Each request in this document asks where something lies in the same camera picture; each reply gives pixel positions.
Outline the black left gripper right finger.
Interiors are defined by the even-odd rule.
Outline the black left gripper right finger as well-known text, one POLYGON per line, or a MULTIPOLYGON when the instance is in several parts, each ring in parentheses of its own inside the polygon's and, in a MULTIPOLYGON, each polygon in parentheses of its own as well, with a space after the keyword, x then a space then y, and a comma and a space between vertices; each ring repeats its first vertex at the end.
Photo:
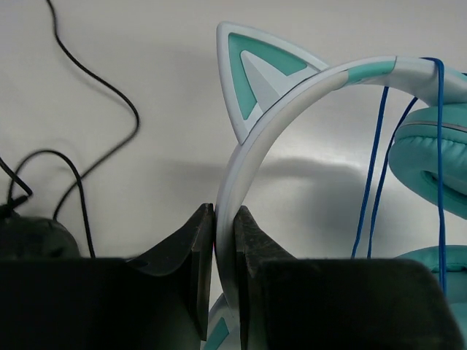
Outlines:
POLYGON ((243 349, 461 349, 439 283, 416 260, 298 259, 235 217, 243 349))

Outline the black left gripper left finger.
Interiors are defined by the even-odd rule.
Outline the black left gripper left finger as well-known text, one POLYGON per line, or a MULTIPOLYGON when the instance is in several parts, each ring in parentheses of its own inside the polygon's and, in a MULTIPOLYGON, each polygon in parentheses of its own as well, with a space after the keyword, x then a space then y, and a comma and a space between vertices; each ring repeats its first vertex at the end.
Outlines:
POLYGON ((1 259, 3 349, 199 349, 208 333, 214 209, 123 258, 1 259))

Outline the teal cat ear headphones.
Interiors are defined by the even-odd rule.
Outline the teal cat ear headphones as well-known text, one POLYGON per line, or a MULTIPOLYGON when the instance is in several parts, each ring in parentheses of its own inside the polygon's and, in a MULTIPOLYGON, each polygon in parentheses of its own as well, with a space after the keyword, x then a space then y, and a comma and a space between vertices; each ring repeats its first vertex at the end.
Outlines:
POLYGON ((234 216, 275 141, 301 119, 310 140, 312 185, 301 207, 320 243, 314 257, 354 257, 373 237, 387 175, 403 186, 392 213, 397 235, 421 228, 443 209, 466 218, 466 77, 435 58, 383 55, 330 66, 309 51, 256 28, 223 22, 216 31, 225 106, 237 144, 215 204, 215 254, 222 295, 209 315, 209 349, 239 344, 239 293, 233 268, 234 216), (396 126, 383 114, 360 116, 358 104, 325 112, 336 92, 374 85, 407 93, 396 126))

